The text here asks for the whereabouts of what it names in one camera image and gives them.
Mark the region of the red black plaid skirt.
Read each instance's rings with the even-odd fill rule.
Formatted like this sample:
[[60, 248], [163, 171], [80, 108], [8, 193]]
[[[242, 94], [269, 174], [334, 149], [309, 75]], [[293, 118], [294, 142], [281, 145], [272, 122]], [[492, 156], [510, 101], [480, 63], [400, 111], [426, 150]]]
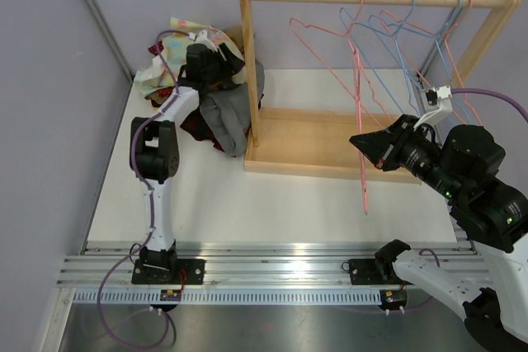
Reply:
[[197, 106], [181, 123], [180, 128], [187, 132], [195, 141], [212, 142], [213, 148], [224, 152], [218, 139], [215, 137], [212, 129], [206, 123], [204, 116], [201, 114], [200, 106]]

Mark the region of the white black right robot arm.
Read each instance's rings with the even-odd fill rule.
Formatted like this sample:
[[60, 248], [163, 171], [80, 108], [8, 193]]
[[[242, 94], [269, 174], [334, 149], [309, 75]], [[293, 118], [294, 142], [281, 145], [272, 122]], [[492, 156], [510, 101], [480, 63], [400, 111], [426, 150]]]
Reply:
[[374, 256], [376, 277], [413, 284], [443, 303], [487, 351], [527, 349], [527, 198], [497, 178], [506, 152], [482, 126], [459, 124], [442, 145], [433, 128], [402, 115], [385, 129], [350, 138], [376, 169], [403, 168], [439, 193], [483, 258], [491, 287], [430, 265], [395, 239]]

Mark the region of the red white polka-dot skirt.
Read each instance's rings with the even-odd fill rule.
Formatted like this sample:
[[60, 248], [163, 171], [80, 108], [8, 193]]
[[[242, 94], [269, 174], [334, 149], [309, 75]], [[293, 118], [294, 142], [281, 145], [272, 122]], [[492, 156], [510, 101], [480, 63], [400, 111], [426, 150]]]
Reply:
[[149, 47], [148, 51], [153, 55], [153, 77], [148, 81], [151, 92], [147, 95], [147, 98], [156, 102], [156, 106], [160, 106], [172, 94], [175, 85], [165, 64], [161, 60], [161, 58], [165, 59], [167, 57], [163, 42], [159, 40], [155, 45]]

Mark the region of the blue wire hanger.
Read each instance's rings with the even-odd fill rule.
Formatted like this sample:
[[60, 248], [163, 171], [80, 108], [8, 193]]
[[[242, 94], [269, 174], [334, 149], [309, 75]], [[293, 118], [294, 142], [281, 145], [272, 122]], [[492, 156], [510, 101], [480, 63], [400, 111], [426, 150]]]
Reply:
[[[340, 8], [339, 19], [345, 28], [346, 28], [346, 24], [350, 21], [350, 17], [349, 17], [350, 15], [351, 13], [347, 8], [345, 7]], [[395, 104], [395, 106], [398, 108], [398, 110], [401, 113], [405, 113], [406, 111], [412, 110], [413, 114], [417, 115], [417, 112], [408, 104], [408, 88], [406, 84], [406, 79], [403, 75], [403, 70], [396, 64], [396, 62], [390, 56], [389, 52], [380, 43], [375, 33], [368, 27], [368, 24], [367, 24], [368, 18], [366, 22], [360, 21], [360, 18], [359, 18], [359, 21], [357, 22], [357, 28], [355, 29], [355, 33], [354, 33], [356, 40], [359, 42], [359, 45], [362, 48], [362, 51], [364, 52], [364, 60], [363, 60], [364, 66], [367, 67], [371, 71], [371, 73], [375, 76], [375, 78], [379, 82], [379, 85], [384, 89], [384, 91], [387, 93], [389, 98], [392, 100], [392, 102]], [[364, 49], [364, 46], [361, 45], [361, 43], [363, 44], [366, 43], [366, 40], [370, 38], [370, 35], [375, 36], [376, 45], [378, 47], [382, 46], [385, 49], [386, 53], [389, 55], [389, 57], [393, 60], [394, 70], [395, 70], [394, 73], [396, 77], [394, 81], [383, 79], [383, 75], [381, 74], [382, 70], [376, 68], [372, 64], [372, 62], [370, 61], [368, 57], [368, 52]], [[417, 100], [414, 98], [414, 92], [412, 93], [411, 101], [412, 101], [412, 104], [415, 105], [418, 110], [420, 110], [417, 105]]]
[[[469, 12], [473, 6], [473, 0], [467, 0], [469, 2], [468, 10], [464, 13], [464, 16]], [[403, 19], [398, 19], [395, 15], [389, 11], [382, 9], [379, 15], [371, 14], [368, 18], [368, 27], [375, 33], [380, 43], [389, 52], [390, 56], [396, 62], [396, 64], [403, 70], [403, 75], [406, 79], [408, 88], [408, 104], [417, 112], [418, 115], [422, 115], [422, 112], [412, 104], [411, 97], [413, 95], [413, 88], [418, 92], [424, 92], [425, 89], [422, 87], [423, 83], [426, 83], [428, 87], [431, 84], [426, 79], [426, 68], [422, 65], [420, 68], [416, 66], [413, 60], [406, 55], [403, 48], [398, 44], [398, 33], [400, 31], [407, 31], [414, 35], [420, 35], [431, 39], [434, 43], [432, 50], [439, 57], [445, 73], [449, 72], [448, 62], [452, 71], [456, 77], [460, 77], [458, 68], [455, 65], [455, 61], [451, 55], [448, 39], [450, 33], [457, 27], [458, 20], [460, 17], [460, 10], [464, 7], [462, 0], [457, 0], [455, 10], [448, 16], [443, 25], [436, 31], [431, 33], [426, 28], [418, 25], [414, 25], [408, 19], [413, 14], [414, 9], [417, 6], [417, 0], [412, 0], [412, 6], [408, 11], [408, 14]]]

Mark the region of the pink wire hanger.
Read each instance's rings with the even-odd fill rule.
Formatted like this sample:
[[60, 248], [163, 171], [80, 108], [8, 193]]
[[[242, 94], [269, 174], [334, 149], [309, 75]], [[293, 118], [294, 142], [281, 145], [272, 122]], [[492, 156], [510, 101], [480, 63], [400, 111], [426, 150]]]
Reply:
[[464, 19], [473, 7], [473, 0], [457, 0], [457, 6], [451, 13], [451, 16], [443, 23], [437, 32], [431, 32], [426, 28], [418, 26], [408, 21], [408, 18], [413, 13], [415, 4], [412, 5], [411, 10], [402, 20], [398, 20], [395, 15], [391, 12], [382, 10], [378, 16], [379, 22], [385, 28], [387, 33], [385, 36], [390, 37], [394, 42], [394, 47], [398, 53], [398, 57], [395, 60], [399, 61], [400, 66], [403, 68], [404, 74], [408, 76], [407, 64], [403, 61], [403, 57], [407, 62], [412, 65], [416, 71], [417, 77], [410, 77], [411, 83], [425, 82], [426, 85], [431, 88], [431, 84], [426, 79], [427, 71], [424, 67], [418, 68], [413, 61], [406, 55], [403, 49], [399, 46], [397, 38], [400, 31], [408, 31], [416, 35], [427, 37], [433, 41], [433, 54], [440, 57], [440, 61], [443, 65], [445, 73], [449, 78], [449, 85], [451, 89], [464, 88], [464, 79], [461, 77], [459, 68], [456, 66], [453, 55], [450, 52], [449, 38], [450, 34], [458, 26], [459, 19]]
[[[356, 47], [351, 43], [351, 40], [348, 39], [348, 45], [351, 51], [351, 64], [352, 64], [352, 76], [354, 83], [354, 91], [352, 91], [343, 80], [336, 75], [335, 71], [329, 66], [329, 64], [320, 56], [304, 39], [304, 37], [294, 28], [293, 24], [297, 22], [303, 28], [314, 28], [331, 35], [339, 37], [347, 37], [347, 33], [339, 34], [335, 31], [330, 31], [329, 29], [322, 28], [321, 26], [316, 26], [313, 24], [305, 24], [299, 18], [291, 17], [289, 22], [289, 28], [294, 33], [294, 35], [300, 40], [306, 49], [331, 73], [331, 75], [337, 80], [337, 82], [346, 90], [350, 97], [354, 100], [356, 106], [356, 131], [361, 133], [362, 128], [362, 103], [361, 103], [361, 61]], [[367, 182], [366, 182], [366, 172], [365, 172], [365, 157], [363, 154], [358, 153], [359, 169], [360, 169], [360, 181], [361, 181], [361, 198], [364, 214], [369, 213], [369, 202], [368, 202], [368, 192], [367, 192]]]
[[355, 29], [357, 28], [357, 22], [359, 21], [359, 18], [361, 17], [361, 13], [364, 9], [364, 0], [359, 0], [359, 6], [357, 7], [356, 13], [354, 16], [350, 15], [350, 21], [346, 24], [346, 39], [348, 41], [350, 50], [351, 50], [351, 56], [352, 56], [352, 74], [353, 74], [353, 83], [354, 83], [354, 90], [355, 90], [355, 103], [356, 103], [356, 126], [357, 130], [359, 132], [363, 131], [363, 114], [366, 114], [368, 117], [370, 117], [377, 125], [379, 125], [379, 121], [376, 119], [376, 117], [367, 110], [363, 102], [361, 100], [362, 98], [362, 81], [366, 82], [366, 86], [368, 87], [369, 93], [370, 93], [370, 99], [376, 104], [379, 104], [379, 101], [376, 98], [376, 91], [372, 86], [372, 82], [365, 71], [365, 66], [363, 64], [364, 60], [364, 52], [362, 51], [362, 48], [359, 45], [359, 42], [356, 40], [354, 33]]

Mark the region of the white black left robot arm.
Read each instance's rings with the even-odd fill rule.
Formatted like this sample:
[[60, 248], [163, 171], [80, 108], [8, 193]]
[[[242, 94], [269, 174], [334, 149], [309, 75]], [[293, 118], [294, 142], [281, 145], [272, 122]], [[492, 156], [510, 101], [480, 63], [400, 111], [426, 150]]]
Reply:
[[221, 43], [186, 48], [170, 96], [150, 118], [136, 117], [130, 126], [130, 167], [141, 183], [146, 242], [134, 263], [133, 284], [201, 285], [205, 260], [180, 258], [172, 231], [172, 181], [180, 164], [177, 127], [200, 103], [212, 85], [229, 81], [244, 62]]

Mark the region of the grey skirt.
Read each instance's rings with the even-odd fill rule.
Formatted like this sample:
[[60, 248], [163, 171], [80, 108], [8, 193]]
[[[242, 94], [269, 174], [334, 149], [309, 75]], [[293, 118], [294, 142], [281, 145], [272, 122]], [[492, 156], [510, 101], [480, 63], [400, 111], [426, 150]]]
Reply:
[[246, 82], [228, 90], [210, 92], [200, 99], [199, 112], [211, 133], [210, 140], [230, 157], [246, 152], [252, 125]]

